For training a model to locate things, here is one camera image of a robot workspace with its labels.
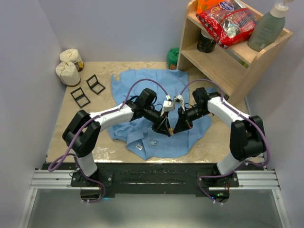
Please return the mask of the blue button shirt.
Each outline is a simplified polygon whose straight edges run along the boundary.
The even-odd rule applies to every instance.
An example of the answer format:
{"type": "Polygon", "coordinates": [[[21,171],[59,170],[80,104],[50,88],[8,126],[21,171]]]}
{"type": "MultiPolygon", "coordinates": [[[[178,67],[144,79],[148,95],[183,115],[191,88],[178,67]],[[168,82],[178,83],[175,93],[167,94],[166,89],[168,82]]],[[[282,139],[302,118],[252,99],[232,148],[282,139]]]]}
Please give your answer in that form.
{"type": "MultiPolygon", "coordinates": [[[[139,95],[143,89],[149,88],[156,92],[159,105],[163,103],[165,93],[174,97],[183,92],[185,102],[189,101],[190,92],[185,88],[189,75],[179,70],[164,69],[130,69],[120,74],[120,78],[111,78],[112,95],[119,105],[128,95],[139,95]]],[[[145,118],[132,122],[117,124],[108,129],[113,140],[126,143],[126,148],[144,160],[152,157],[177,158],[186,155],[194,144],[201,139],[211,127],[211,117],[204,116],[193,122],[193,128],[171,137],[156,133],[152,123],[145,118]],[[150,140],[157,140],[156,146],[151,146],[150,140]]]]}

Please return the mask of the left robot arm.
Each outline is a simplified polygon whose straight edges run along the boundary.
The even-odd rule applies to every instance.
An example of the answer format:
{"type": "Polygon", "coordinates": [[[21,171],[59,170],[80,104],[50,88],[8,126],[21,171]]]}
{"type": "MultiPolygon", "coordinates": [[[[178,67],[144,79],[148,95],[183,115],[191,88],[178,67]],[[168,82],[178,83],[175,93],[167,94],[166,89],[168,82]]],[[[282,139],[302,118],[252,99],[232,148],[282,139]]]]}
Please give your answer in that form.
{"type": "Polygon", "coordinates": [[[131,122],[144,117],[152,122],[152,130],[166,136],[171,136],[168,113],[157,111],[153,102],[157,94],[145,88],[135,100],[98,113],[78,111],[64,131],[62,138],[71,147],[76,161],[82,170],[82,182],[94,186],[98,182],[97,165],[92,151],[96,145],[99,133],[114,125],[131,122]]]}

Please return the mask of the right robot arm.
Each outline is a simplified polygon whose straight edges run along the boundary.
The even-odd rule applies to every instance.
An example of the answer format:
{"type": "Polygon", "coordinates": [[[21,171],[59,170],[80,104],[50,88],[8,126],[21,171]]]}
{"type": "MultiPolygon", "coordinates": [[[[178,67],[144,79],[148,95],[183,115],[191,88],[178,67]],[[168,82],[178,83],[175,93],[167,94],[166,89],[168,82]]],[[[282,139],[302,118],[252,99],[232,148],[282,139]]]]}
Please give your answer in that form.
{"type": "Polygon", "coordinates": [[[196,89],[192,96],[195,105],[186,109],[183,96],[175,96],[180,103],[178,121],[173,133],[180,133],[193,127],[193,121],[213,114],[230,128],[229,154],[216,165],[217,172],[212,174],[214,185],[221,187],[228,182],[228,174],[237,169],[247,159],[266,152],[263,121],[259,116],[249,116],[221,97],[218,92],[208,93],[205,88],[196,89]]]}

